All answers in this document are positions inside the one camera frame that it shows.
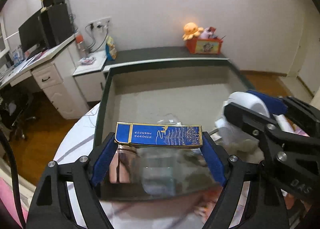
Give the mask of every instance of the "white wall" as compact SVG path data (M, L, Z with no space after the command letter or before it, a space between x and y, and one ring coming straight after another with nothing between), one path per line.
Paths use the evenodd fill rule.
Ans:
M287 73L300 40L303 0L70 0L84 34L89 21L111 16L118 50L182 46L183 26L214 26L224 38L223 53L241 69ZM7 35L40 8L40 0L8 0ZM9 40L13 48L16 36Z
M320 14L311 3L307 7L305 29L305 60L299 77L316 94L320 87Z

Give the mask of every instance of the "blue pad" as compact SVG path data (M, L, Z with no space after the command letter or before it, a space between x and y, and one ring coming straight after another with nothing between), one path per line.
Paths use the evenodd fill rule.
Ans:
M266 107L269 110L270 115L280 115L280 114L286 114L288 107L282 102L282 100L271 97L269 95L265 95L263 93L259 93L254 90L248 90L247 93L255 95L259 97L266 105Z
M214 180L219 182L221 186L224 186L227 182L227 179L224 176L224 168L222 162L204 136L202 136L202 143L203 145L200 150Z
M113 135L93 166L92 185L96 186L104 179L117 149L118 144L115 143L115 136Z

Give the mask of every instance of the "gray countertop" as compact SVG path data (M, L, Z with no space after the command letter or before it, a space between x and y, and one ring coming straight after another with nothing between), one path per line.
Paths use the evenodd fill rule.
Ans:
M164 59L164 58L190 58L190 57L207 57L207 58L225 58L223 54L191 54L186 47L183 46L171 46L171 47L151 47L141 48L133 50L124 50L117 52L117 57L113 61L106 61L105 66L134 62L142 60L152 59Z

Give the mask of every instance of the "metal screw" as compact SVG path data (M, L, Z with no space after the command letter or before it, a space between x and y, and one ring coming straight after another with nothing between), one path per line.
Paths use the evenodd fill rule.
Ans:
M54 165L56 165L56 162L53 160L48 163L49 168L52 168Z
M274 130L276 127L273 124L268 123L267 124L267 128L270 129L270 130Z
M88 160L88 157L87 156L81 156L79 160L80 160L80 162L86 162Z
M253 130L252 135L258 136L259 135L259 131L258 130Z
M229 160L231 160L232 162L236 162L236 161L238 161L238 157L236 155L231 155L229 157Z
M287 154L285 154L284 152L278 152L277 157L281 161L286 161L288 159Z

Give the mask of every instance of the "wall socket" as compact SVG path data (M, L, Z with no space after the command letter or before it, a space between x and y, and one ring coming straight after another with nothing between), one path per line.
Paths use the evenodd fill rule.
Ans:
M110 25L111 17L102 18L96 21L90 21L89 24L93 23L93 26L96 28L99 24L105 25L106 27Z

